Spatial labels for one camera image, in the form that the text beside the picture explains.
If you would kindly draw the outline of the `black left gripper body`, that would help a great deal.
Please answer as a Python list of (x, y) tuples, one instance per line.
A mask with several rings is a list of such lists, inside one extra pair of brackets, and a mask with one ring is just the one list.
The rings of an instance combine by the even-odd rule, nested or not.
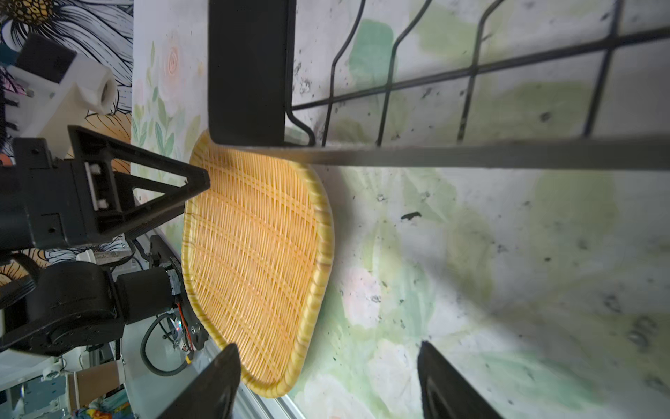
[(1, 167), (1, 250), (53, 250), (99, 244), (84, 161), (52, 157), (46, 140), (14, 143)]

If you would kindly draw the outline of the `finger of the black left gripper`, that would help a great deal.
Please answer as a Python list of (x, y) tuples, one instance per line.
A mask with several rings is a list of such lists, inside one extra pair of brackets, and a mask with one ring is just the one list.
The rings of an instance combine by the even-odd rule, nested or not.
[[(210, 187), (199, 168), (80, 126), (69, 126), (73, 176), (80, 197), (82, 241), (137, 237), (183, 214), (186, 202)], [(113, 161), (136, 163), (183, 178), (174, 186), (113, 169)]]

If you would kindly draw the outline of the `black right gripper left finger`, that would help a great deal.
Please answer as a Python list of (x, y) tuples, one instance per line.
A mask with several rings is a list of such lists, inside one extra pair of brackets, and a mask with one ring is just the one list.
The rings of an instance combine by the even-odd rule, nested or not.
[(241, 375), (238, 347), (230, 344), (176, 397), (159, 418), (232, 418)]

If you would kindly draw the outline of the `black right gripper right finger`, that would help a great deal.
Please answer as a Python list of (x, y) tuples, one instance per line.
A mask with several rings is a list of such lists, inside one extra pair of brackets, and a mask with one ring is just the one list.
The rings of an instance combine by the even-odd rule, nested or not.
[(502, 418), (448, 360), (425, 340), (420, 345), (417, 370), (425, 419)]

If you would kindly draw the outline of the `yellow woven placemat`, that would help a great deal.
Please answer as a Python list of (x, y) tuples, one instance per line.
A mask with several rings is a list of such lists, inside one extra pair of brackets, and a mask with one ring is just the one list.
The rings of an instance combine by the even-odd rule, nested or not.
[(237, 346), (249, 390), (285, 396), (305, 364), (333, 267), (326, 191), (308, 165), (225, 148), (208, 133), (190, 163), (210, 179), (185, 206), (190, 304), (219, 348)]

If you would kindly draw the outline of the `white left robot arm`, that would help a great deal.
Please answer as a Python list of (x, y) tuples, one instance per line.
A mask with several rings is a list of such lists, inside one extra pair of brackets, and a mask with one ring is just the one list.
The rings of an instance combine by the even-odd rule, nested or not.
[(167, 246), (153, 243), (148, 269), (119, 276), (85, 261), (41, 267), (28, 255), (139, 237), (183, 214), (210, 185), (197, 166), (83, 127), (68, 132), (73, 158), (53, 157), (42, 138), (20, 138), (15, 163), (1, 169), (1, 263), (25, 270), (1, 288), (1, 348), (58, 357), (171, 310), (201, 346), (206, 334)]

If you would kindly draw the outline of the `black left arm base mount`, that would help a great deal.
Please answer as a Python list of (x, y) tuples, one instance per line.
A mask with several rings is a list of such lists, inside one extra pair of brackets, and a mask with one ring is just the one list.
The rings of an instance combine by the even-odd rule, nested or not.
[[(161, 377), (178, 375), (185, 370), (197, 354), (202, 352), (209, 334), (195, 314), (188, 300), (183, 279), (181, 260), (171, 246), (160, 236), (153, 235), (149, 239), (149, 251), (145, 260), (151, 268), (162, 268), (170, 280), (173, 295), (172, 307), (163, 313), (156, 314), (151, 326), (141, 341), (141, 360), (148, 370)], [(160, 328), (160, 337), (167, 342), (173, 351), (181, 356), (183, 362), (175, 369), (158, 368), (148, 356), (148, 342), (155, 328)]]

